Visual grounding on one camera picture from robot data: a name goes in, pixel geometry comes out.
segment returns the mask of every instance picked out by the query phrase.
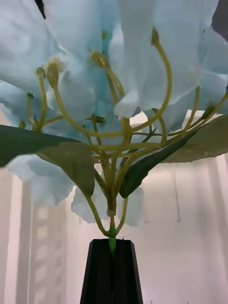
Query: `light blue flower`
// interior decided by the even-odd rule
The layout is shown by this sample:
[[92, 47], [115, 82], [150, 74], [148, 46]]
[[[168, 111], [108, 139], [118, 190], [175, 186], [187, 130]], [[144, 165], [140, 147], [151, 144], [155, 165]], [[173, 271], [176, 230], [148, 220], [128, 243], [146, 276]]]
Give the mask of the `light blue flower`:
[[[97, 124], [100, 132], [121, 131], [119, 116], [132, 117], [143, 110], [149, 118], [153, 117], [152, 109], [161, 107], [167, 88], [163, 62], [151, 46], [155, 27], [173, 77], [171, 100], [163, 119], [168, 132], [181, 128], [187, 110], [193, 108], [197, 86], [200, 86], [199, 109], [202, 110], [211, 103], [217, 105], [226, 91], [228, 45], [210, 27], [217, 4], [218, 0], [44, 0], [44, 20], [34, 1], [2, 0], [0, 103], [5, 116], [11, 125], [18, 126], [24, 121], [26, 128], [31, 129], [27, 116], [28, 92], [35, 97], [31, 111], [37, 119], [42, 108], [36, 69], [57, 60], [62, 66], [58, 88], [63, 104], [87, 130], [94, 130], [93, 123], [87, 119], [92, 114], [105, 120]], [[107, 56], [123, 85], [126, 95], [116, 107], [105, 71], [90, 60], [93, 51]], [[62, 113], [53, 90], [48, 85], [46, 90], [46, 119], [50, 119]], [[221, 113], [227, 112], [224, 105]], [[153, 127], [157, 133], [161, 132], [158, 121]], [[42, 131], [88, 143], [84, 134], [64, 120], [48, 124]], [[134, 135], [132, 143], [143, 139], [145, 135]], [[122, 140], [122, 136], [101, 139], [103, 145], [120, 144]], [[148, 142], [160, 141], [160, 136], [154, 136]], [[9, 169], [30, 182], [35, 201], [55, 205], [74, 186], [59, 167], [35, 155], [16, 158]], [[97, 184], [94, 196], [101, 218], [106, 219], [106, 198]], [[126, 218], [129, 225], [136, 225], [142, 215], [142, 196], [142, 190], [137, 189], [129, 198]], [[94, 222], [78, 188], [72, 210], [84, 220]], [[117, 216], [121, 217], [120, 196]]]
[[8, 164], [8, 171], [30, 183], [35, 203], [57, 205], [68, 197], [74, 186], [60, 167], [44, 162], [36, 155], [16, 157]]
[[[199, 94], [199, 106], [198, 110], [205, 110], [208, 106], [217, 106], [222, 97], [226, 93], [226, 87], [228, 85], [228, 76], [219, 75], [209, 71], [204, 71], [203, 77], [200, 83]], [[175, 104], [168, 105], [162, 118], [165, 122], [167, 132], [176, 131], [182, 128], [187, 111], [193, 108], [196, 97], [196, 90], [193, 90], [186, 96], [182, 97]], [[144, 111], [148, 118], [154, 117], [153, 110]], [[221, 114], [228, 113], [227, 103], [224, 103], [221, 110]], [[162, 132], [161, 124], [159, 121], [153, 123], [154, 127]]]
[[118, 116], [131, 117], [136, 106], [143, 110], [160, 108], [164, 101], [167, 76], [160, 55], [150, 45], [152, 27], [158, 30], [171, 64], [173, 87], [169, 104], [200, 85], [205, 56], [211, 47], [205, 38], [205, 28], [217, 3], [217, 0], [145, 0], [140, 2], [142, 6], [137, 13], [137, 3], [129, 9], [127, 1], [121, 2], [121, 23], [109, 45], [111, 66], [127, 93], [116, 107]]
[[[92, 200], [96, 206], [97, 212], [100, 216], [100, 219], [106, 220], [107, 216], [107, 199], [101, 191], [98, 184], [95, 184], [94, 194]], [[116, 198], [117, 203], [117, 217], [121, 220], [122, 217], [122, 203], [123, 199], [118, 194]], [[143, 217], [143, 190], [138, 187], [128, 199], [127, 213], [125, 223], [129, 226], [136, 226], [139, 220]], [[94, 215], [89, 207], [88, 202], [86, 201], [84, 195], [77, 187], [75, 191], [74, 200], [71, 204], [71, 210], [79, 215], [87, 223], [95, 223]]]

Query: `green leaf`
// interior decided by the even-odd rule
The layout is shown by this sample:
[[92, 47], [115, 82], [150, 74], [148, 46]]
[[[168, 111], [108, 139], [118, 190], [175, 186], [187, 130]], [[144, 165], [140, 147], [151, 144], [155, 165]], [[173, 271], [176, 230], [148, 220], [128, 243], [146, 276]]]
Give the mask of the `green leaf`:
[[195, 134], [196, 132], [192, 132], [188, 136], [180, 139], [178, 142], [175, 142], [163, 148], [159, 152], [146, 156], [130, 166], [121, 184], [120, 195], [124, 199], [127, 198], [133, 191], [135, 191], [135, 189], [141, 185], [141, 182], [151, 169], [153, 169], [160, 162], [164, 161], [169, 155], [182, 148], [186, 142]]
[[94, 193], [94, 162], [89, 146], [83, 142], [62, 142], [36, 153], [41, 159], [59, 166], [87, 196]]
[[198, 130], [187, 144], [164, 162], [192, 162], [228, 152], [228, 115], [219, 116]]
[[85, 195], [92, 196], [95, 186], [94, 164], [87, 144], [0, 125], [0, 167], [23, 154], [37, 154], [61, 167]]

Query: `flower petal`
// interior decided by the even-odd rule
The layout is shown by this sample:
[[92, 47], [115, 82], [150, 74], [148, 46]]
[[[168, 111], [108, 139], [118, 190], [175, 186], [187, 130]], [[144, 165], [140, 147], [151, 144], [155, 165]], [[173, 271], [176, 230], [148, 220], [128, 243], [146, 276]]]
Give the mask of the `flower petal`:
[[158, 30], [160, 44], [172, 69], [170, 105], [196, 88], [202, 77], [203, 32], [199, 30], [200, 18], [194, 17], [194, 10], [188, 12], [188, 2], [169, 3], [165, 0], [147, 4], [148, 7], [142, 5], [139, 13], [137, 5], [132, 5], [131, 10], [128, 10], [123, 2], [120, 4], [123, 33], [120, 26], [116, 26], [109, 45], [112, 69], [126, 94], [137, 91], [139, 96], [136, 105], [135, 100], [129, 99], [118, 105], [117, 113], [123, 113], [126, 117], [129, 117], [127, 112], [132, 112], [133, 104], [134, 107], [148, 110], [160, 108], [165, 99], [167, 75], [159, 53], [151, 46], [153, 27]]
[[[8, 123], [13, 127], [18, 127], [20, 122], [26, 124], [26, 129], [31, 130], [31, 122], [27, 113], [27, 93], [18, 87], [7, 82], [0, 83], [0, 104]], [[31, 113], [39, 121], [42, 112], [42, 102], [39, 98], [34, 98], [31, 102]], [[58, 116], [51, 109], [47, 109], [46, 121]], [[73, 128], [65, 120], [52, 122], [43, 127], [42, 131], [51, 135], [64, 135]]]
[[[127, 213], [125, 218], [125, 223], [128, 226], [137, 226], [139, 220], [143, 216], [143, 190], [141, 187], [138, 187], [128, 199], [127, 204]], [[117, 200], [117, 217], [121, 220], [122, 217], [122, 206], [123, 206], [123, 199], [121, 199], [120, 195], [118, 195]]]
[[[96, 206], [96, 210], [100, 216], [100, 219], [107, 219], [107, 199], [97, 183], [95, 183], [95, 190], [94, 194], [92, 195], [92, 200]], [[89, 204], [78, 187], [75, 190], [75, 196], [71, 204], [71, 210], [79, 215], [87, 223], [95, 223], [95, 218], [89, 207]]]
[[59, 45], [80, 59], [102, 50], [98, 0], [44, 0], [46, 23]]
[[0, 79], [40, 95], [36, 69], [58, 46], [35, 1], [0, 2]]
[[[162, 114], [162, 118], [165, 122], [166, 131], [176, 131], [182, 128], [182, 124], [186, 117], [187, 111], [192, 109], [194, 98], [195, 98], [195, 90], [190, 94], [182, 97], [175, 104], [169, 104], [165, 112]], [[154, 117], [154, 111], [144, 110], [144, 113], [147, 115], [148, 119]], [[156, 120], [153, 123], [153, 126], [162, 133], [162, 127], [159, 120]]]
[[[206, 71], [200, 84], [199, 109], [205, 110], [210, 104], [217, 106], [226, 93], [227, 75], [219, 75]], [[227, 102], [219, 113], [227, 114]]]
[[228, 42], [213, 28], [205, 29], [206, 69], [218, 74], [228, 74]]
[[[102, 71], [96, 66], [86, 70], [80, 60], [66, 53], [59, 53], [57, 57], [65, 64], [65, 69], [59, 76], [58, 88], [68, 114], [77, 121], [90, 117], [95, 110], [96, 90]], [[48, 106], [62, 114], [51, 86], [47, 98]]]
[[8, 122], [13, 127], [18, 127], [21, 121], [26, 123], [28, 129], [31, 123], [27, 115], [27, 93], [7, 82], [0, 83], [0, 103]]
[[70, 194], [73, 182], [58, 166], [41, 160], [36, 155], [23, 155], [8, 164], [8, 171], [31, 185], [35, 203], [57, 205]]

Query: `light blue petal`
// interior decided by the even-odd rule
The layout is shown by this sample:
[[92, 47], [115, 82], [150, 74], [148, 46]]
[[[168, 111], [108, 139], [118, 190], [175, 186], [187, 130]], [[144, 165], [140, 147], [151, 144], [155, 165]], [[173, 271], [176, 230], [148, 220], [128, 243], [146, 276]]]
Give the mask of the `light blue petal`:
[[[200, 84], [202, 77], [201, 42], [202, 32], [199, 24], [188, 19], [184, 14], [161, 10], [155, 14], [154, 25], [158, 30], [160, 44], [170, 62], [172, 70], [172, 95], [169, 104], [176, 103], [180, 98], [191, 92]], [[160, 108], [167, 90], [167, 75], [164, 64], [155, 47], [147, 49], [140, 56], [143, 65], [137, 75], [141, 100], [140, 107], [148, 110]]]
[[[182, 124], [186, 117], [187, 111], [193, 107], [195, 94], [196, 92], [194, 90], [190, 94], [182, 97], [175, 104], [168, 105], [167, 109], [162, 115], [167, 132], [182, 129]], [[144, 111], [144, 113], [147, 115], [148, 119], [154, 117], [154, 111], [152, 109]], [[159, 120], [156, 120], [153, 123], [153, 126], [162, 133], [162, 127]]]
[[119, 21], [119, 10], [116, 0], [98, 0], [98, 2], [103, 33], [103, 53], [108, 57], [108, 44], [112, 38], [113, 29]]
[[228, 74], [228, 42], [212, 28], [206, 28], [205, 43], [206, 69], [218, 74]]
[[[31, 130], [31, 123], [27, 113], [27, 92], [11, 85], [7, 82], [0, 83], [0, 104], [8, 123], [13, 127], [18, 127], [21, 121], [25, 122], [26, 129]], [[31, 102], [31, 113], [39, 121], [41, 117], [42, 102], [39, 98], [34, 98]], [[58, 114], [47, 109], [46, 120], [56, 117]], [[43, 127], [42, 131], [51, 135], [63, 135], [73, 128], [65, 120], [56, 121]]]
[[0, 2], [0, 79], [40, 95], [36, 69], [58, 52], [34, 1]]
[[[60, 53], [57, 57], [65, 64], [59, 76], [58, 88], [68, 114], [76, 121], [90, 117], [95, 110], [102, 70], [90, 64], [86, 68], [80, 60], [68, 54]], [[50, 86], [47, 98], [48, 106], [61, 115]]]
[[136, 106], [148, 110], [160, 108], [164, 101], [167, 75], [160, 55], [150, 45], [153, 27], [158, 30], [160, 43], [172, 68], [170, 104], [176, 103], [200, 84], [203, 61], [200, 18], [194, 18], [194, 10], [189, 13], [186, 1], [167, 3], [169, 9], [163, 4], [164, 1], [159, 1], [153, 6], [153, 1], [150, 1], [148, 5], [153, 6], [153, 11], [151, 8], [147, 11], [146, 5], [137, 11], [134, 5], [128, 10], [125, 2], [120, 4], [123, 32], [120, 26], [116, 26], [113, 32], [109, 45], [110, 63], [125, 92], [137, 91], [138, 100], [131, 100], [127, 95], [117, 107], [118, 115], [122, 113], [129, 117], [135, 102]]
[[[92, 200], [96, 206], [96, 210], [100, 216], [100, 219], [107, 219], [107, 199], [97, 183], [95, 183], [95, 190], [94, 194], [92, 195]], [[71, 204], [71, 210], [79, 215], [87, 223], [95, 223], [95, 218], [89, 207], [89, 204], [78, 187], [75, 190], [75, 196]]]
[[98, 0], [44, 0], [46, 23], [67, 52], [87, 60], [89, 50], [102, 50]]
[[8, 171], [30, 183], [35, 203], [57, 205], [68, 197], [74, 185], [60, 167], [36, 155], [15, 158], [8, 164]]
[[[143, 195], [144, 192], [141, 187], [138, 187], [130, 196], [128, 199], [128, 205], [127, 205], [127, 213], [126, 213], [126, 219], [125, 223], [128, 226], [137, 226], [139, 223], [139, 220], [143, 217]], [[123, 199], [121, 199], [120, 195], [118, 195], [117, 200], [117, 217], [119, 220], [121, 220], [122, 217], [122, 205], [123, 205]]]
[[[121, 132], [121, 123], [119, 122], [117, 116], [114, 114], [114, 105], [113, 103], [107, 104], [99, 102], [96, 107], [97, 113], [102, 114], [101, 116], [105, 118], [105, 123], [97, 123], [97, 129], [100, 133], [112, 133], [112, 132]], [[92, 123], [86, 126], [86, 129], [94, 130]], [[97, 144], [97, 139], [91, 137], [92, 142]], [[103, 145], [118, 145], [123, 141], [122, 136], [117, 137], [103, 137], [101, 142]]]
[[18, 127], [21, 121], [26, 123], [27, 129], [31, 123], [27, 115], [27, 93], [14, 85], [6, 82], [0, 83], [0, 103], [4, 105], [2, 110], [13, 127]]

